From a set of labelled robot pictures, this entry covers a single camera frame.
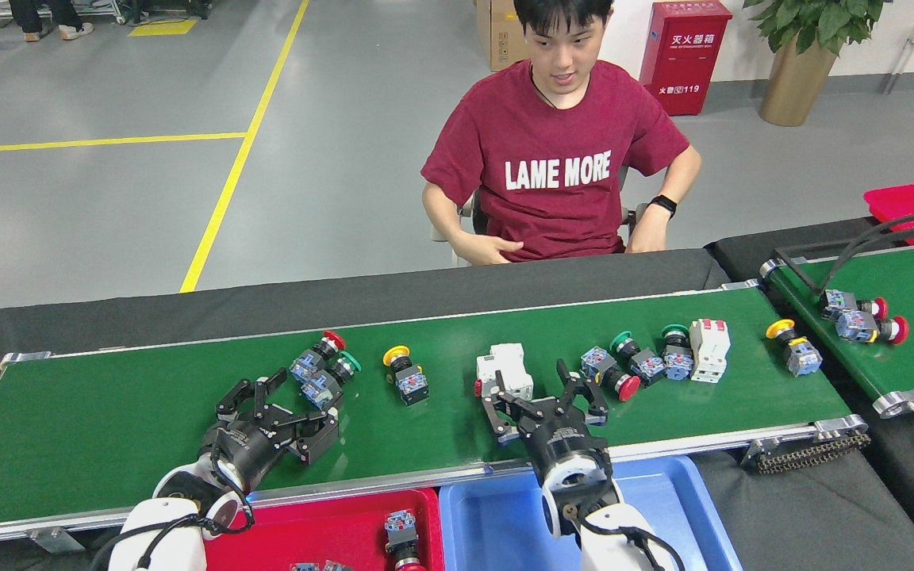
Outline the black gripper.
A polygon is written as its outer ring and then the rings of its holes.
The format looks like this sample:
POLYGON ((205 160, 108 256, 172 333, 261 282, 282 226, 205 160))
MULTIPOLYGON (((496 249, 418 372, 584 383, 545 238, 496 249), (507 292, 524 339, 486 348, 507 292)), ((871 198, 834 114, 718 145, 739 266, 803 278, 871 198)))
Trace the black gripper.
POLYGON ((556 361, 556 373, 563 384, 562 396, 558 401, 540 399, 535 404, 505 387, 501 371, 494 373, 496 390, 483 381, 480 402, 497 444, 507 445, 521 436, 538 478, 547 477, 556 463, 580 454, 599 466, 610 466, 607 441, 591 436, 586 426, 607 422, 609 406, 599 384, 570 371, 563 360, 556 361), (573 406, 578 395, 587 401, 586 411, 573 406))
POLYGON ((256 490, 270 469, 286 452, 305 464, 313 464, 340 437, 340 410, 294 413, 267 398, 287 377, 286 369, 254 381, 242 379, 218 401, 219 419, 204 434, 200 458, 216 455, 217 467, 234 480, 244 494, 256 490), (244 417, 240 408, 252 401, 252 419, 269 425, 269 438, 261 427, 244 417))

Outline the person's right hand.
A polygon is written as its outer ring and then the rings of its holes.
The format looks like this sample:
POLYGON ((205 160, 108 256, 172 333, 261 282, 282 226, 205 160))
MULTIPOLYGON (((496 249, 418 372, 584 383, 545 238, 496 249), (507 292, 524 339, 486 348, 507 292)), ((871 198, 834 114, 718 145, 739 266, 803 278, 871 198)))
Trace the person's right hand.
POLYGON ((511 263, 505 254, 517 252, 523 242, 505 241, 500 237, 458 232, 449 239, 455 254, 471 265, 497 265, 511 263))

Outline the person's left hand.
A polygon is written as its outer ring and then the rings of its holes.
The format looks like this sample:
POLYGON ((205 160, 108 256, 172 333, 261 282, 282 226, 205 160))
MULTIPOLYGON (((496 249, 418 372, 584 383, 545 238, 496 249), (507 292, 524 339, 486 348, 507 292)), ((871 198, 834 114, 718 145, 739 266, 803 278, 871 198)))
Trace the person's left hand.
POLYGON ((648 206, 625 244, 627 253, 664 251, 670 213, 660 206, 648 206))

